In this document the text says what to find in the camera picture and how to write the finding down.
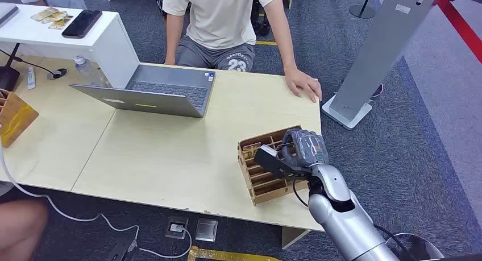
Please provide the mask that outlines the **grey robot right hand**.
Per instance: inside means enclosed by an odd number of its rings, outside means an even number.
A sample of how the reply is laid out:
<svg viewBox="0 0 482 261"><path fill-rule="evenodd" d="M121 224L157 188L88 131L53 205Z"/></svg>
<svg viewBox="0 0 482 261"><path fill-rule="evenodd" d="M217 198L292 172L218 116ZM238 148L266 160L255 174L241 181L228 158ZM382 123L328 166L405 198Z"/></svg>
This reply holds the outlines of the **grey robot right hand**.
<svg viewBox="0 0 482 261"><path fill-rule="evenodd" d="M329 163L329 154L322 135L303 129L289 129L282 138L282 156L294 167L309 168Z"/></svg>

